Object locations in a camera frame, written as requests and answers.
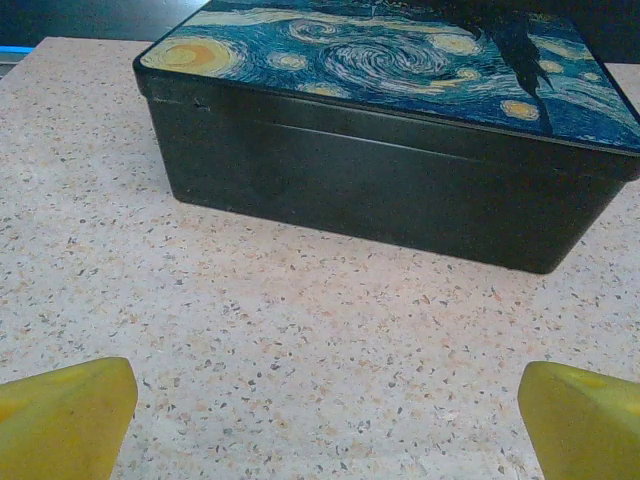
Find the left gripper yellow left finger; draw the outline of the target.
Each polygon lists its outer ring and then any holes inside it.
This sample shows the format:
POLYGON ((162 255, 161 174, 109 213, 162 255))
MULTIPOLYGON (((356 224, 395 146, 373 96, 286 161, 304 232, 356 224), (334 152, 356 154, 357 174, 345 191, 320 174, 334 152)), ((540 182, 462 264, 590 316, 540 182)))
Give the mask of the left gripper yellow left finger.
POLYGON ((129 361, 106 357, 1 386, 3 479, 108 479, 134 416, 129 361))

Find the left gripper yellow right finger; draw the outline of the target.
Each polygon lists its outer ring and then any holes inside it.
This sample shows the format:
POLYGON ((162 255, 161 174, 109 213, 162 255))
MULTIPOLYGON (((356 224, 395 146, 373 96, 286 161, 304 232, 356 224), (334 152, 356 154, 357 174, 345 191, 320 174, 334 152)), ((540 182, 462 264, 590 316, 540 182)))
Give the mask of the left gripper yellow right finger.
POLYGON ((535 361, 523 372, 519 411, 546 479, 639 477, 639 385, 535 361))

